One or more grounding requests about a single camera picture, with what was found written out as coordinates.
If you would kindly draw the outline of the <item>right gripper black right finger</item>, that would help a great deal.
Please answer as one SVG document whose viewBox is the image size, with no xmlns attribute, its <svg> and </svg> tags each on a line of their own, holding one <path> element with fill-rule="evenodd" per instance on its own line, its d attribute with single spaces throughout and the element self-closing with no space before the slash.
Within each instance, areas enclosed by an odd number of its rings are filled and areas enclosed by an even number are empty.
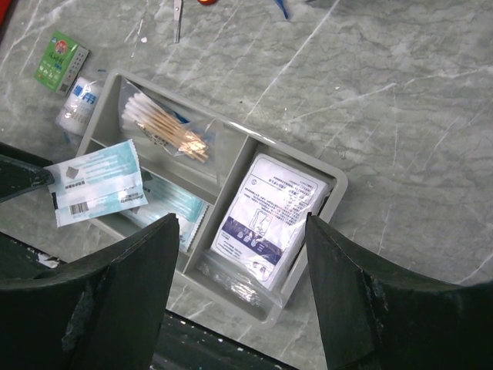
<svg viewBox="0 0 493 370">
<path fill-rule="evenodd" d="M 306 251 L 330 369 L 490 369 L 492 284 L 394 264 L 309 214 Z"/>
</svg>

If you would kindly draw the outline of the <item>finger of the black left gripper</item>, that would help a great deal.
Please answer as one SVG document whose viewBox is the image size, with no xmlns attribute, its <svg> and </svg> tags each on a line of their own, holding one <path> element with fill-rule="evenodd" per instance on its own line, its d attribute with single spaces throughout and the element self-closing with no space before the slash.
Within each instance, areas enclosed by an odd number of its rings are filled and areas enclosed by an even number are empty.
<svg viewBox="0 0 493 370">
<path fill-rule="evenodd" d="M 55 182 L 50 160 L 1 143 L 1 202 Z"/>
</svg>

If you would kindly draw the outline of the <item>light blue gauze packet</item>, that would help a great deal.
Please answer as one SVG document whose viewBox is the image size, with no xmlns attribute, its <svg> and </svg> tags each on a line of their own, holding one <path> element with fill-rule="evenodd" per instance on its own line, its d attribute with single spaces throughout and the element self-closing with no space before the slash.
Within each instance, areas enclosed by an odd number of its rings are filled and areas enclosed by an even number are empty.
<svg viewBox="0 0 493 370">
<path fill-rule="evenodd" d="M 121 214 L 139 227 L 146 227 L 167 214 L 179 221 L 179 249 L 187 253 L 208 209 L 208 203 L 182 187 L 142 170 L 143 189 L 148 204 Z"/>
<path fill-rule="evenodd" d="M 136 147 L 127 140 L 46 167 L 57 227 L 148 204 Z"/>
</svg>

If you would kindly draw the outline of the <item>white blue instruction packet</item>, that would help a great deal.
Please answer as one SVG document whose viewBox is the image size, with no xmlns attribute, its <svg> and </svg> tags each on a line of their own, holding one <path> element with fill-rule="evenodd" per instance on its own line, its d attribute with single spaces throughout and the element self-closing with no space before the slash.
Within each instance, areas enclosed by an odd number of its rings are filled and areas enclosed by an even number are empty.
<svg viewBox="0 0 493 370">
<path fill-rule="evenodd" d="M 253 159 L 201 266 L 219 286 L 252 306 L 281 305 L 280 282 L 304 242 L 304 224 L 332 186 L 278 159 Z"/>
</svg>

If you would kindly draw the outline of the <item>cotton swabs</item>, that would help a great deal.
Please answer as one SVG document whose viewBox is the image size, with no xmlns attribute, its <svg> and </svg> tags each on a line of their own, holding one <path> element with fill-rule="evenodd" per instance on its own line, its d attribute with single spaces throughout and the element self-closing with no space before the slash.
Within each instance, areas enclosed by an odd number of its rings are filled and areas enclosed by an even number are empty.
<svg viewBox="0 0 493 370">
<path fill-rule="evenodd" d="M 143 149 L 154 146 L 171 159 L 220 183 L 223 124 L 216 118 L 180 114 L 128 79 L 119 91 L 119 129 Z"/>
</svg>

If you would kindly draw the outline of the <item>green medicine box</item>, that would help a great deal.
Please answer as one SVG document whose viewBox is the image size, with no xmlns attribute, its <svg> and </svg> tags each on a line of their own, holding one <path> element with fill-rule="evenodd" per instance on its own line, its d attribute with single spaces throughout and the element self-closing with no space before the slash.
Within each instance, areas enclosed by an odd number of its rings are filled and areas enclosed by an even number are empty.
<svg viewBox="0 0 493 370">
<path fill-rule="evenodd" d="M 50 91 L 66 96 L 88 56 L 89 50 L 85 46 L 55 30 L 34 78 Z"/>
</svg>

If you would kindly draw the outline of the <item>grey plastic divided tray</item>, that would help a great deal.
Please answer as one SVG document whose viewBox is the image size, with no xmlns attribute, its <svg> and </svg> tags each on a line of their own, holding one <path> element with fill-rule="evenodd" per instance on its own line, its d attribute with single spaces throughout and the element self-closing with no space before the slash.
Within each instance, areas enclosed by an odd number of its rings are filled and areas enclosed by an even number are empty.
<svg viewBox="0 0 493 370">
<path fill-rule="evenodd" d="M 124 78 L 136 84 L 154 99 L 170 106 L 184 116 L 193 113 L 199 117 L 216 118 L 223 124 L 218 156 L 222 164 L 220 183 L 215 183 L 212 178 L 176 162 L 154 146 L 140 149 L 134 140 L 122 135 L 119 129 L 118 102 L 120 83 Z M 132 140 L 135 144 L 141 172 L 142 170 L 149 171 L 208 203 L 208 209 L 189 251 L 187 253 L 180 251 L 178 254 L 174 278 L 189 285 L 195 291 L 229 309 L 254 326 L 259 328 L 273 327 L 307 266 L 305 228 L 303 245 L 288 267 L 286 277 L 279 285 L 280 296 L 284 299 L 283 303 L 276 305 L 273 301 L 267 300 L 264 306 L 257 307 L 237 298 L 201 270 L 220 223 L 253 159 L 259 153 L 274 157 L 331 184 L 332 189 L 324 201 L 324 205 L 318 211 L 309 213 L 318 215 L 323 220 L 331 219 L 341 202 L 348 186 L 346 175 L 334 166 L 325 164 L 239 123 L 230 121 L 187 98 L 160 88 L 132 73 L 115 70 L 108 75 L 105 81 L 78 153 L 85 155 L 127 140 Z M 121 213 L 98 217 L 94 220 L 94 224 L 119 239 L 143 229 Z"/>
</svg>

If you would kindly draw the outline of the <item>small round balm tin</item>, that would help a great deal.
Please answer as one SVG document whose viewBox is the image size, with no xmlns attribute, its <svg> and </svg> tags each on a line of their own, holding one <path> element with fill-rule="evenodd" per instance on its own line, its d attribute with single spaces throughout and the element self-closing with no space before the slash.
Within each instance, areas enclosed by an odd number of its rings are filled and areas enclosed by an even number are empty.
<svg viewBox="0 0 493 370">
<path fill-rule="evenodd" d="M 216 4 L 218 1 L 217 1 L 217 0 L 198 0 L 198 2 L 199 2 L 202 6 L 211 6 L 211 5 Z"/>
</svg>

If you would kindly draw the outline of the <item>blue plastic tweezers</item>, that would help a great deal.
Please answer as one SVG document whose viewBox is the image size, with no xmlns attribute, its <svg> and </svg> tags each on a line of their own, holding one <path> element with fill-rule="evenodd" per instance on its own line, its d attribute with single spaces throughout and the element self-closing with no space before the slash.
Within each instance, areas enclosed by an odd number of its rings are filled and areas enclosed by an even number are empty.
<svg viewBox="0 0 493 370">
<path fill-rule="evenodd" d="M 287 10 L 287 6 L 285 5 L 285 1 L 284 0 L 274 0 L 274 2 L 278 6 L 278 8 L 282 11 L 283 17 L 285 19 L 288 19 L 289 18 L 289 12 Z"/>
</svg>

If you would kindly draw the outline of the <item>orange handled scissors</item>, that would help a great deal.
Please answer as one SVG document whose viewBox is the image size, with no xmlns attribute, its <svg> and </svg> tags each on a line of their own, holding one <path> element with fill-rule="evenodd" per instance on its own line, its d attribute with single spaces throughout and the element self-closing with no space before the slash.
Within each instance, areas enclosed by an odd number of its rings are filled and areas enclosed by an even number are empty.
<svg viewBox="0 0 493 370">
<path fill-rule="evenodd" d="M 174 24 L 174 42 L 179 43 L 181 33 L 181 21 L 183 11 L 183 0 L 173 1 L 173 24 Z"/>
</svg>

